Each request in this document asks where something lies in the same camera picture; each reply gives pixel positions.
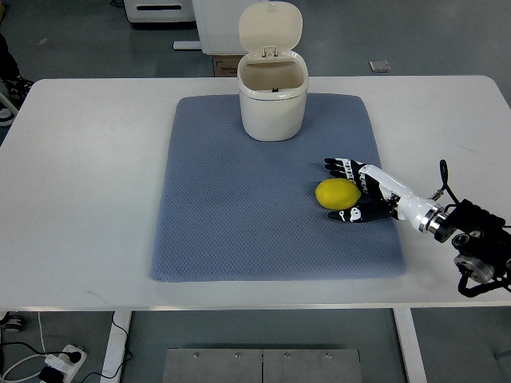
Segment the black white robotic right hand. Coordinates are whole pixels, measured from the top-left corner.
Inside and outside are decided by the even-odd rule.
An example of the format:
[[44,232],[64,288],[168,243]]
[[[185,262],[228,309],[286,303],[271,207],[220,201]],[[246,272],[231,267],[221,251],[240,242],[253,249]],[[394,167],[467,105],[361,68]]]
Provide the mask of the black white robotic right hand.
[[416,195],[412,189],[373,164],[346,158],[326,158],[325,168],[334,177],[349,180],[369,200],[350,208],[328,213],[330,219],[345,223],[367,223],[380,219],[405,220],[420,232],[429,229],[430,223],[444,208],[431,199]]

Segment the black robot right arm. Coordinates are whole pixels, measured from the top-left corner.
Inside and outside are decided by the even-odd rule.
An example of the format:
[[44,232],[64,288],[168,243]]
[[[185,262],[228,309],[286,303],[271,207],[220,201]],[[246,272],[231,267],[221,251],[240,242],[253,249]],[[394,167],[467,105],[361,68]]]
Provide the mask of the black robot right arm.
[[454,258],[461,274],[458,292],[474,298],[500,288],[510,291],[510,225],[467,199],[458,200],[448,185],[445,160],[439,168],[442,187],[433,200],[447,192],[453,202],[435,209],[426,229],[438,242],[450,241],[458,252]]

